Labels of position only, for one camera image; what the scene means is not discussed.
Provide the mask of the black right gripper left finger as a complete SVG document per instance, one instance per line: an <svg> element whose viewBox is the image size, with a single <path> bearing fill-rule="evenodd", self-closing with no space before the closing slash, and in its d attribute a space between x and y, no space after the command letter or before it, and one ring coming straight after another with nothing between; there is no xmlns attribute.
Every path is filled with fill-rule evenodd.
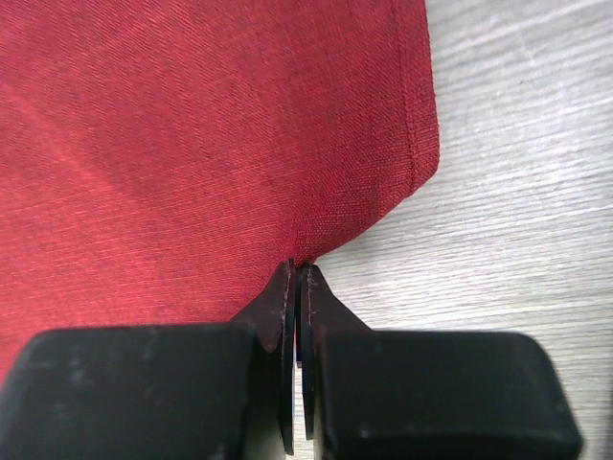
<svg viewBox="0 0 613 460"><path fill-rule="evenodd" d="M5 459L283 459L293 452L296 268L231 320L56 329L1 390Z"/></svg>

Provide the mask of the red cloth napkin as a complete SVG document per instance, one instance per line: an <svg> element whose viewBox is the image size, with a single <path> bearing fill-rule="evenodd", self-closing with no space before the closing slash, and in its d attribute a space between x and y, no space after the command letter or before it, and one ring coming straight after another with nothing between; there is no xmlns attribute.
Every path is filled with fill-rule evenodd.
<svg viewBox="0 0 613 460"><path fill-rule="evenodd" d="M438 164L421 1L5 1L1 367L226 320Z"/></svg>

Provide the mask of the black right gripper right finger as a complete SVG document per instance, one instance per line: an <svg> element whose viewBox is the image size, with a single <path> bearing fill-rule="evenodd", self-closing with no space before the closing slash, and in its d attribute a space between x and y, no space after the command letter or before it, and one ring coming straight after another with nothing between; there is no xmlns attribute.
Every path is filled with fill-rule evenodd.
<svg viewBox="0 0 613 460"><path fill-rule="evenodd" d="M376 330L298 272L306 437L319 459L576 459L553 363L522 333Z"/></svg>

